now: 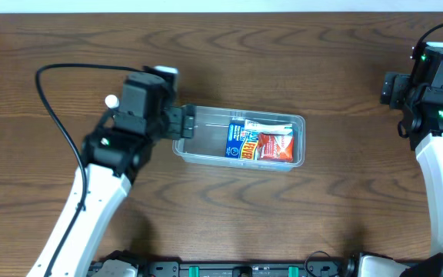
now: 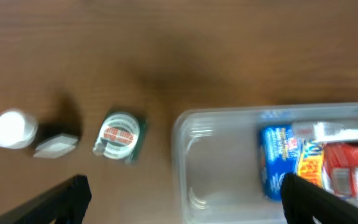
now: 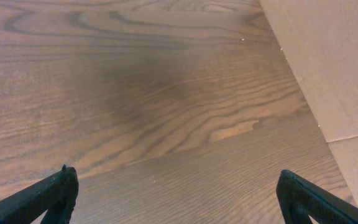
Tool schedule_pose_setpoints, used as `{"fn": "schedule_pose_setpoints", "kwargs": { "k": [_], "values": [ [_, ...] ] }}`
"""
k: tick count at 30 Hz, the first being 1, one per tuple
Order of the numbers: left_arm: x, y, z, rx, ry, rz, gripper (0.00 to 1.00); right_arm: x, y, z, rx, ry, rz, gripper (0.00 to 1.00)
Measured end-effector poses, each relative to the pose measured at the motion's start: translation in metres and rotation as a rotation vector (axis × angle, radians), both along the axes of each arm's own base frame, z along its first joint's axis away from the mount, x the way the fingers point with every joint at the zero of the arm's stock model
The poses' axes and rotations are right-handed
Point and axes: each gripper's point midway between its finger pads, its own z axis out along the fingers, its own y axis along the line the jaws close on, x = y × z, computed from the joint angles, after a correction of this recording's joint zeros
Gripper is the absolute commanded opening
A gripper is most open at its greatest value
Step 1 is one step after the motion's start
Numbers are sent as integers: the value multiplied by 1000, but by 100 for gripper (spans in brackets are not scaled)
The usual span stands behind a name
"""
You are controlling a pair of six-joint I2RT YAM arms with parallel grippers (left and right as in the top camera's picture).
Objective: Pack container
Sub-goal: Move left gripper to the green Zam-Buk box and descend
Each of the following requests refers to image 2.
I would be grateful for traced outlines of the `green Zam-Buk box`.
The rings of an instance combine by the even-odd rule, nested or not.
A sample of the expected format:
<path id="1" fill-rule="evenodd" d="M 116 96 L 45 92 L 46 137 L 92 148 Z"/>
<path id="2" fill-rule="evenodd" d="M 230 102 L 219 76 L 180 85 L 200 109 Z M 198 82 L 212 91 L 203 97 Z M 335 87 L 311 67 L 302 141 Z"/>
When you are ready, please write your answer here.
<path id="1" fill-rule="evenodd" d="M 133 165 L 139 158 L 147 128 L 145 116 L 133 111 L 111 109 L 101 123 L 93 153 Z"/>

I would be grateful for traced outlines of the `red Panadol ActiFast box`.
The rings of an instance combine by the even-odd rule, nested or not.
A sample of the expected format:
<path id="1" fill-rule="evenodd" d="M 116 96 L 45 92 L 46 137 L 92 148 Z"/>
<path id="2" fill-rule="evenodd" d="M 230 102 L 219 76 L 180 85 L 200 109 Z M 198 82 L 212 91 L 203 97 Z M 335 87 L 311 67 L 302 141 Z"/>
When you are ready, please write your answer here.
<path id="1" fill-rule="evenodd" d="M 325 190 L 358 199 L 358 144 L 325 145 L 323 171 Z"/>

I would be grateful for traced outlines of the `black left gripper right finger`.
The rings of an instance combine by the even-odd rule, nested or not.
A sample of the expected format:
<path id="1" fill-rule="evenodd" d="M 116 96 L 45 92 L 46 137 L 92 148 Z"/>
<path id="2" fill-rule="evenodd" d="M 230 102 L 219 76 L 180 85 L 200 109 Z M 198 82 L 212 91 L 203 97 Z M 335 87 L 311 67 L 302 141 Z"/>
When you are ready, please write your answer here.
<path id="1" fill-rule="evenodd" d="M 295 174 L 285 174 L 280 194 L 288 224 L 358 224 L 358 207 Z"/>

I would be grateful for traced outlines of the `blue KoolFever box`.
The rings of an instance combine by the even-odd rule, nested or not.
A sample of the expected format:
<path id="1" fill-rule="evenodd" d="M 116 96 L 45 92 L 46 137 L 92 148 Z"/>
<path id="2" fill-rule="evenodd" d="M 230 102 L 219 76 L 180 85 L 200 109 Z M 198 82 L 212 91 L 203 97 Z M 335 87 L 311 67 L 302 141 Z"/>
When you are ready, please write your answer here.
<path id="1" fill-rule="evenodd" d="M 266 197 L 280 201 L 285 174 L 296 174 L 308 182 L 323 186 L 323 143 L 300 139 L 289 124 L 262 128 L 260 140 L 260 177 Z"/>

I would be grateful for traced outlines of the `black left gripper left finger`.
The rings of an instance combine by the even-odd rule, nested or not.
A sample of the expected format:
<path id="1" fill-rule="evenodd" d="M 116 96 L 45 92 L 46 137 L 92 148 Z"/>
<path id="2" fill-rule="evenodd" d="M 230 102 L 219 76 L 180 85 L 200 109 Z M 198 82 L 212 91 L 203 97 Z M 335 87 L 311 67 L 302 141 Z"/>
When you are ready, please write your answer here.
<path id="1" fill-rule="evenodd" d="M 75 175 L 0 215 L 0 224 L 81 224 L 92 194 L 85 175 Z"/>

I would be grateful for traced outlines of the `white green medicine box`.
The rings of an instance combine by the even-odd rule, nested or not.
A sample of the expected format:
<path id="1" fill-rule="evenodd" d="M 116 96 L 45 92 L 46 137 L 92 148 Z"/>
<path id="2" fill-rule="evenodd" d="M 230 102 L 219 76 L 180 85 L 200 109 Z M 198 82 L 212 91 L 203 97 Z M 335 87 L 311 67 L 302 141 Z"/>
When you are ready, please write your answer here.
<path id="1" fill-rule="evenodd" d="M 291 125 L 298 139 L 316 142 L 357 142 L 358 121 L 303 121 Z"/>

